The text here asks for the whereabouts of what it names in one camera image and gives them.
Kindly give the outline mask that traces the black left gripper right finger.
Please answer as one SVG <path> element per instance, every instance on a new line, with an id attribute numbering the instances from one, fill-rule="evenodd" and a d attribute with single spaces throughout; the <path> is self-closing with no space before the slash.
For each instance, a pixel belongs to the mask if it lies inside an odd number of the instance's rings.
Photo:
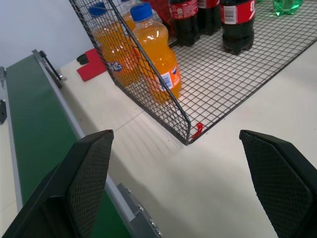
<path id="1" fill-rule="evenodd" d="M 256 195 L 279 238 L 317 236 L 317 170 L 290 142 L 241 130 Z"/>

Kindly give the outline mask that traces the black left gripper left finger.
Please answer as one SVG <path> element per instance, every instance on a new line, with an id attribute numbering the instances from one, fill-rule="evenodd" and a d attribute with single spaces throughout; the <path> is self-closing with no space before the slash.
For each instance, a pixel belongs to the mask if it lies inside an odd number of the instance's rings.
<path id="1" fill-rule="evenodd" d="M 90 237 L 103 198 L 113 139 L 113 130 L 103 130 L 76 141 L 42 179 L 3 237 Z"/>

